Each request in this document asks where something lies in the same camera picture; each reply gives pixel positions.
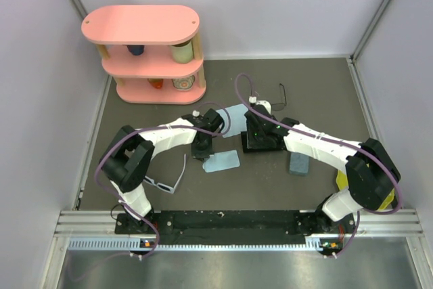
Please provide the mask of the light blue cleaning cloth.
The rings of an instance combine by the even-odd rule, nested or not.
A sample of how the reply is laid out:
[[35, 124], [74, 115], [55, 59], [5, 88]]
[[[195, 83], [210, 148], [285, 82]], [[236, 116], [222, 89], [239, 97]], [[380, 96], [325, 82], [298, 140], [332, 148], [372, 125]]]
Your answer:
[[[234, 106], [230, 106], [228, 108], [217, 110], [217, 112], [221, 115], [225, 122], [225, 126], [223, 128], [223, 138], [233, 137], [240, 135], [241, 132], [247, 130], [246, 127], [246, 117], [244, 116], [247, 113], [248, 109], [243, 104], [238, 104]], [[231, 126], [228, 127], [228, 119], [226, 113], [229, 114]]]
[[214, 173], [218, 171], [234, 169], [239, 166], [240, 159], [237, 151], [230, 150], [226, 152], [215, 153], [203, 163], [202, 168], [206, 173]]

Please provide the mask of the blue grey glasses case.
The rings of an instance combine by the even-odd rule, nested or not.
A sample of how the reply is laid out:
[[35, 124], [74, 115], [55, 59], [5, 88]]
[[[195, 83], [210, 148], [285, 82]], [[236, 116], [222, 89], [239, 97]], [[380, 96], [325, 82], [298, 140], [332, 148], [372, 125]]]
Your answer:
[[289, 173], [291, 175], [306, 176], [309, 172], [309, 157], [292, 152], [290, 154]]

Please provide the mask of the white frame sunglasses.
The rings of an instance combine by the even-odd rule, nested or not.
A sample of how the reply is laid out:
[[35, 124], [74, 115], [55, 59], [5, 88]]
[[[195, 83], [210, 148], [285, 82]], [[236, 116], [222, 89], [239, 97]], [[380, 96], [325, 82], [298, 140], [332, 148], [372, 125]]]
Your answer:
[[174, 194], [185, 174], [185, 170], [186, 170], [186, 165], [187, 165], [187, 154], [183, 155], [183, 165], [182, 165], [182, 169], [180, 171], [180, 173], [177, 175], [176, 179], [163, 179], [163, 180], [155, 180], [149, 176], [145, 176], [143, 179], [143, 182], [151, 185], [155, 188], [158, 188], [160, 191], [168, 193], [168, 194]]

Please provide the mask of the black glasses case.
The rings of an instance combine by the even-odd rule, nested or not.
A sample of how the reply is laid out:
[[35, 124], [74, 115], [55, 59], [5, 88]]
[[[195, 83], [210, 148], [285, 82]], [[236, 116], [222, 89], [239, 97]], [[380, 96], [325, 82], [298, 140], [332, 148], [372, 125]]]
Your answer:
[[249, 148], [248, 146], [243, 146], [242, 151], [245, 154], [249, 153], [260, 153], [260, 152], [280, 152], [285, 151], [283, 148]]

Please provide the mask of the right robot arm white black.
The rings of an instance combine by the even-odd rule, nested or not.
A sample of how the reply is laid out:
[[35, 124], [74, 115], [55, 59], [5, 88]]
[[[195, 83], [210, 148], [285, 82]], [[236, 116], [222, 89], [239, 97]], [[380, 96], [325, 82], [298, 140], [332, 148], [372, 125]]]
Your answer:
[[277, 121], [264, 103], [252, 105], [244, 116], [244, 152], [285, 150], [314, 158], [346, 175], [347, 186], [328, 196], [314, 212], [313, 223], [321, 231], [333, 231], [343, 218], [362, 209], [377, 211], [401, 179], [376, 139], [345, 141], [291, 118]]

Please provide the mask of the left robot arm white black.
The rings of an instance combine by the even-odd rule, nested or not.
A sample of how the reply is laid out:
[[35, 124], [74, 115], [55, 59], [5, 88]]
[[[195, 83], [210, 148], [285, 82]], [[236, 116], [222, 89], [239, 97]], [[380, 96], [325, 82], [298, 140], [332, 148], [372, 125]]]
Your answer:
[[203, 115], [194, 111], [157, 127], [123, 126], [101, 157], [97, 172], [103, 172], [114, 187], [114, 195], [131, 216], [131, 226], [147, 232], [154, 220], [143, 181], [152, 159], [175, 147], [190, 145], [192, 158], [205, 161], [214, 154], [213, 138], [229, 127], [230, 122], [213, 109]]

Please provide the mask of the patterned ceramic bowl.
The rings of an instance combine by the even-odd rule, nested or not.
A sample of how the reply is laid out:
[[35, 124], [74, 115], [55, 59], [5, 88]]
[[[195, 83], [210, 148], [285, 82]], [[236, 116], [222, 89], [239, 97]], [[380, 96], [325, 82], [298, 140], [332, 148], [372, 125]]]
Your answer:
[[193, 87], [195, 79], [195, 76], [191, 75], [185, 78], [173, 79], [172, 84], [173, 87], [179, 91], [188, 91]]

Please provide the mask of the orange red small cup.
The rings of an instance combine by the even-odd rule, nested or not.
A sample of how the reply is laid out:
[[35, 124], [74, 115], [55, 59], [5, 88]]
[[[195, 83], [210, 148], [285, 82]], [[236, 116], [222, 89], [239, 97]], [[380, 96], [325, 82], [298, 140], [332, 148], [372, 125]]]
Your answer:
[[164, 79], [148, 79], [147, 81], [155, 89], [163, 88]]

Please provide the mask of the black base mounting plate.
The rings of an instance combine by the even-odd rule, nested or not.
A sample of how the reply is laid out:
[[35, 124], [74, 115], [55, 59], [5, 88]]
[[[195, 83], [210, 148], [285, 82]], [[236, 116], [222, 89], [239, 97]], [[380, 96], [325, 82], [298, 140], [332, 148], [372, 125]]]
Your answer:
[[300, 210], [163, 210], [146, 217], [166, 245], [301, 244], [307, 236], [341, 237], [355, 230], [354, 217], [326, 221]]

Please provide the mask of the yellow green dotted plate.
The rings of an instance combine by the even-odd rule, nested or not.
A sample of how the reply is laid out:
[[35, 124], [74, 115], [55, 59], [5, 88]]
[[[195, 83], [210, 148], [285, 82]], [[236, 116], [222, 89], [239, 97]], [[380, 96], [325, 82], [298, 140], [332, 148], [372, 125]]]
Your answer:
[[[347, 176], [341, 172], [338, 171], [337, 175], [336, 175], [336, 185], [338, 187], [339, 190], [343, 190], [345, 188], [348, 188], [348, 179]], [[395, 199], [395, 191], [392, 190], [388, 196], [385, 198], [385, 200], [383, 201], [383, 203], [381, 203], [380, 207], [378, 210], [385, 210], [386, 208], [388, 208], [392, 202]]]

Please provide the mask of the cream cylindrical jar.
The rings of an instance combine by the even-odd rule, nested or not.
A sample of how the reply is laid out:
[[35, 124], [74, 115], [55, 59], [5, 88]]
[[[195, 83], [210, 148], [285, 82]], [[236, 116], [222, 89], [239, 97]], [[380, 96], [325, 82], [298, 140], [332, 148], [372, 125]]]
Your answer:
[[171, 45], [170, 51], [173, 60], [179, 64], [187, 64], [194, 58], [192, 41]]

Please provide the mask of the pink three-tier wooden shelf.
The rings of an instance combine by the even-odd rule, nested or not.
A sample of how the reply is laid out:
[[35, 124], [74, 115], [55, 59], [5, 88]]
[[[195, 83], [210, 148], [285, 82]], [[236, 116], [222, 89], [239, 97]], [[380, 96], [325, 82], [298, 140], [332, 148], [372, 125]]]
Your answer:
[[[88, 14], [81, 25], [84, 37], [101, 56], [103, 69], [114, 79], [120, 99], [132, 104], [192, 104], [206, 91], [200, 18], [184, 5], [109, 5]], [[194, 58], [176, 63], [170, 46], [192, 41]], [[127, 45], [144, 45], [142, 55]], [[173, 87], [172, 80], [195, 76], [188, 91]], [[148, 79], [164, 79], [161, 89]]]

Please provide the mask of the dark blue cup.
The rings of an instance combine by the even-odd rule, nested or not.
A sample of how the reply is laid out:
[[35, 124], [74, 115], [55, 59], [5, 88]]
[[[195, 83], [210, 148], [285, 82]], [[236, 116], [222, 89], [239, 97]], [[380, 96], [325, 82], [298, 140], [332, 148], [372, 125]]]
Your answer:
[[129, 53], [135, 56], [142, 55], [145, 49], [144, 45], [127, 45]]

